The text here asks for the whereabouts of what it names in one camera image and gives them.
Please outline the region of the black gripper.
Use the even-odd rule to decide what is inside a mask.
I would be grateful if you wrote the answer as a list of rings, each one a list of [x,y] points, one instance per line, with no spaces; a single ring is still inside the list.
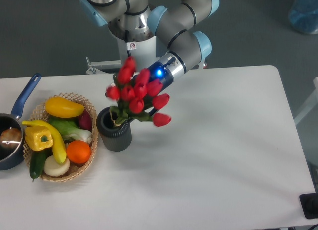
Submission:
[[[133,77],[134,111],[145,111],[152,107],[147,114],[154,116],[158,110],[168,104],[170,96],[161,93],[173,82],[166,66],[167,64],[156,62],[149,68],[142,69]]]

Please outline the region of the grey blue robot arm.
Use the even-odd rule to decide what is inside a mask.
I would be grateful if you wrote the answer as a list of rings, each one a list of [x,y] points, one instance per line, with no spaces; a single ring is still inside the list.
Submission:
[[[89,63],[89,72],[119,67],[132,56],[137,70],[149,68],[153,79],[170,86],[194,67],[203,68],[212,51],[209,38],[191,29],[219,7],[219,0],[180,0],[173,9],[151,8],[149,0],[80,0],[97,26],[107,26],[117,40],[120,60]]]

